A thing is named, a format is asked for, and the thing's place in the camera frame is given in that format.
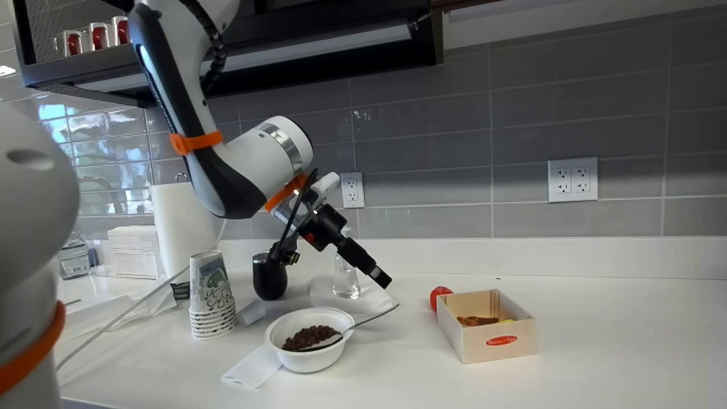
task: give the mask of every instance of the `white napkin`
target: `white napkin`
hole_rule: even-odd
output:
[[[394,300],[374,280],[358,273],[361,295],[355,299],[341,298],[333,294],[333,276],[321,274],[310,279],[308,292],[313,306],[334,307],[349,314],[375,314],[393,306]]]
[[[273,376],[282,365],[278,354],[263,344],[222,375],[222,380],[257,388]]]

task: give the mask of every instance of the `spoon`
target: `spoon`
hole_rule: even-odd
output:
[[[396,309],[396,307],[398,307],[400,305],[401,305],[401,303],[396,303],[392,307],[390,307],[389,309],[387,309],[385,311],[382,311],[382,312],[374,315],[371,318],[365,319],[365,320],[363,320],[361,322],[357,322],[354,325],[351,325],[350,327],[348,327],[345,330],[341,331],[340,333],[338,333],[336,335],[333,335],[331,338],[324,339],[324,340],[322,340],[321,342],[318,342],[315,345],[309,346],[308,348],[298,349],[295,352],[312,352],[312,351],[318,351],[319,349],[328,348],[331,345],[338,344],[343,339],[343,335],[346,334],[348,331],[352,330],[353,328],[358,327],[359,325],[366,324],[367,322],[371,322],[371,321],[375,320],[376,318],[382,317],[382,316],[390,313],[391,311],[394,311]]]

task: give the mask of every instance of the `black tumbler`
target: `black tumbler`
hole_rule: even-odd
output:
[[[277,300],[288,288],[288,273],[279,263],[268,263],[268,252],[252,256],[252,285],[265,301]]]

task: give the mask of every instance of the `gray tile backsplash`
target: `gray tile backsplash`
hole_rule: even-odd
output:
[[[17,66],[2,25],[0,64]],[[82,180],[78,228],[152,224],[148,187],[186,172],[158,109],[0,78]],[[354,237],[727,235],[727,8],[447,50],[434,67],[209,100],[225,141],[273,115],[309,134],[319,172],[364,173]],[[599,157],[599,200],[547,203],[547,160]],[[331,204],[342,206],[340,190]],[[277,239],[264,213],[226,239]]]

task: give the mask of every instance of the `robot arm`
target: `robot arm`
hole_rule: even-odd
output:
[[[274,116],[229,143],[217,131],[203,86],[209,86],[224,66],[218,28],[227,28],[239,2],[137,0],[129,14],[134,50],[197,197],[221,218],[250,218],[265,207],[285,223],[290,234],[273,246],[271,263],[297,259],[282,256],[294,254],[299,234],[318,251],[333,244],[345,260],[386,288],[391,278],[361,246],[341,234],[346,219],[325,203],[340,181],[338,175],[319,180],[311,175],[308,181],[303,173],[313,160],[313,147],[303,129],[284,116]],[[214,61],[200,82],[199,67],[211,45]],[[197,142],[197,147],[184,149]]]

